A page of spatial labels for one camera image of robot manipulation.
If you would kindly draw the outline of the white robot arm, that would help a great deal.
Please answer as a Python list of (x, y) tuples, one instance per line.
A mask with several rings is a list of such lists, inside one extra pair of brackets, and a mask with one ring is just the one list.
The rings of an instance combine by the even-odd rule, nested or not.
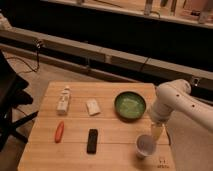
[(158, 85), (156, 98), (148, 112), (151, 124), (151, 135), (158, 140), (163, 132), (163, 125), (170, 119), (174, 110), (184, 113), (208, 131), (213, 132), (213, 107), (192, 96), (190, 83), (177, 79)]

